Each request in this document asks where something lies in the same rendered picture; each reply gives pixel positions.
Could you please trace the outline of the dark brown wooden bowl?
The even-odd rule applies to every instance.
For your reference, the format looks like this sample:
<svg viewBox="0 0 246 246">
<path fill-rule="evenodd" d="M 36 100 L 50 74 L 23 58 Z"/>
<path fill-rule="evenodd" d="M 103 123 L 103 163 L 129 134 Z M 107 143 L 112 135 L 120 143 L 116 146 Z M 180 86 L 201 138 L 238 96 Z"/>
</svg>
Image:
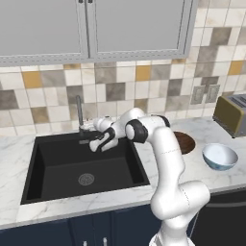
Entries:
<svg viewBox="0 0 246 246">
<path fill-rule="evenodd" d="M 182 154 L 188 154 L 195 148 L 194 139 L 185 133 L 175 132 L 175 137 L 177 138 Z"/>
</svg>

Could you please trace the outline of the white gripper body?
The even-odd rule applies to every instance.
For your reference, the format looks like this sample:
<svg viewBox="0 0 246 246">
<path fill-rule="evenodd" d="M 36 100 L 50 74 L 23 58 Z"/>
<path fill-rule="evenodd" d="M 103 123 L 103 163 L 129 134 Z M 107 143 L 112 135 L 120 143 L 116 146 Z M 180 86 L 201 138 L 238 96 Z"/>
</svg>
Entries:
<svg viewBox="0 0 246 246">
<path fill-rule="evenodd" d="M 107 136 L 100 136 L 89 143 L 92 152 L 104 152 L 111 148 L 113 140 Z"/>
</svg>

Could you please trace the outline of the black dishwasher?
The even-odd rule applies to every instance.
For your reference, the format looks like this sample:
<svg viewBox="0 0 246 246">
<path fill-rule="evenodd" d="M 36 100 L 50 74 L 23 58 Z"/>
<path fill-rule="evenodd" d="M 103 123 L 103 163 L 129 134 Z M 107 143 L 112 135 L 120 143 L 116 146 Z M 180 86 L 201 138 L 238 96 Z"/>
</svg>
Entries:
<svg viewBox="0 0 246 246">
<path fill-rule="evenodd" d="M 209 203 L 246 202 L 246 187 L 212 193 Z M 246 207 L 207 208 L 198 213 L 191 240 L 195 246 L 246 246 Z"/>
</svg>

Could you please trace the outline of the grey glass cupboard door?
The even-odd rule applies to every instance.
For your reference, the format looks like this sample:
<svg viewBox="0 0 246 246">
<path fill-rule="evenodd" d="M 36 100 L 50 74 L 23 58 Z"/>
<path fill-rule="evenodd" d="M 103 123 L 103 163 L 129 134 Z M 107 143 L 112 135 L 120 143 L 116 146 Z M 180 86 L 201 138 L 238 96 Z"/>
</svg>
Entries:
<svg viewBox="0 0 246 246">
<path fill-rule="evenodd" d="M 87 58 L 86 0 L 0 0 L 0 67 Z"/>
<path fill-rule="evenodd" d="M 89 57 L 95 62 L 185 58 L 198 0 L 86 0 Z"/>
</svg>

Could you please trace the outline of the white and blue bowl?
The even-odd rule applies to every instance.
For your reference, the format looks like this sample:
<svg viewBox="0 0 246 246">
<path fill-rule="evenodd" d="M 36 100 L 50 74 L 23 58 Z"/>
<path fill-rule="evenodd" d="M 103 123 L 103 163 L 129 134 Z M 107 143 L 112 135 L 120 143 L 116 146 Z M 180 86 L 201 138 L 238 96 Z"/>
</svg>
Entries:
<svg viewBox="0 0 246 246">
<path fill-rule="evenodd" d="M 237 153 L 227 145 L 220 143 L 207 144 L 202 151 L 205 163 L 213 170 L 226 171 L 238 162 Z"/>
</svg>

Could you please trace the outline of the black kitchen sink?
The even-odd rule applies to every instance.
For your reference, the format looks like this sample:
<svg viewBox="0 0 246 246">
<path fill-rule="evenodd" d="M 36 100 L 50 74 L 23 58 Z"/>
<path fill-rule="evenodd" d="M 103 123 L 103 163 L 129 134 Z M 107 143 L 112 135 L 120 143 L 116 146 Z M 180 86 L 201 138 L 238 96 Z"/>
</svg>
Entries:
<svg viewBox="0 0 246 246">
<path fill-rule="evenodd" d="M 21 203 L 32 204 L 136 186 L 149 180 L 134 144 L 121 138 L 103 153 L 88 142 L 96 132 L 38 136 L 30 160 Z"/>
</svg>

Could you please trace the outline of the grey sink tap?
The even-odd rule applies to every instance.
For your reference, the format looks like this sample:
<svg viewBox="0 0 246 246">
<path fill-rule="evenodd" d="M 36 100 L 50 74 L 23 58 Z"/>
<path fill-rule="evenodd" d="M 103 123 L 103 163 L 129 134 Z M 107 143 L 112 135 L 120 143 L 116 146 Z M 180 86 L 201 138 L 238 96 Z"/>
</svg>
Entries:
<svg viewBox="0 0 246 246">
<path fill-rule="evenodd" d="M 76 104 L 79 119 L 79 143 L 87 144 L 93 139 L 94 131 L 92 129 L 85 128 L 82 111 L 82 101 L 79 95 L 76 96 Z"/>
</svg>

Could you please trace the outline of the olive and silver toaster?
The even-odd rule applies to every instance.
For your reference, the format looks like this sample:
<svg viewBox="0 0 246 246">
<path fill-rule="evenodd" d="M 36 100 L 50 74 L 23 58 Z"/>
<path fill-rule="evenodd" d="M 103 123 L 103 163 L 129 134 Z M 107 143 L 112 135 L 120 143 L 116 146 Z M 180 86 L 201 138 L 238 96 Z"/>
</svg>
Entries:
<svg viewBox="0 0 246 246">
<path fill-rule="evenodd" d="M 212 119 L 232 138 L 246 136 L 246 94 L 219 96 Z"/>
</svg>

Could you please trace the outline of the navy cupboard door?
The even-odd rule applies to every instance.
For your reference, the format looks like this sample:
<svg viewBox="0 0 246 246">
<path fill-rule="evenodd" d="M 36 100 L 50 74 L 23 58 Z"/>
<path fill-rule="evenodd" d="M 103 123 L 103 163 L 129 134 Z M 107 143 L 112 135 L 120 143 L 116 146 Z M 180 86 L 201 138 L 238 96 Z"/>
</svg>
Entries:
<svg viewBox="0 0 246 246">
<path fill-rule="evenodd" d="M 0 230 L 0 246 L 73 246 L 67 220 Z"/>
<path fill-rule="evenodd" d="M 149 205 L 111 212 L 112 246 L 149 246 L 159 231 L 161 221 Z"/>
<path fill-rule="evenodd" d="M 73 246 L 104 246 L 103 238 L 106 237 L 108 246 L 111 242 L 111 216 L 108 212 L 100 212 L 77 216 L 68 220 L 68 228 Z"/>
</svg>

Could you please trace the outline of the grey wall socket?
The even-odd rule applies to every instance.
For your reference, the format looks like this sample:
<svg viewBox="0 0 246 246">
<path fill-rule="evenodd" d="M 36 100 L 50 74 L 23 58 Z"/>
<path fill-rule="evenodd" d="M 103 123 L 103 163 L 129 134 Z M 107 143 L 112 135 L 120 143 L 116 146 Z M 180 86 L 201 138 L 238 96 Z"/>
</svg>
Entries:
<svg viewBox="0 0 246 246">
<path fill-rule="evenodd" d="M 209 86 L 209 90 L 208 90 L 207 98 L 206 98 L 207 103 L 214 103 L 216 101 L 219 87 L 220 85 L 210 85 Z"/>
<path fill-rule="evenodd" d="M 203 100 L 204 92 L 205 92 L 204 86 L 196 86 L 195 88 L 193 88 L 190 104 L 191 105 L 201 104 Z"/>
</svg>

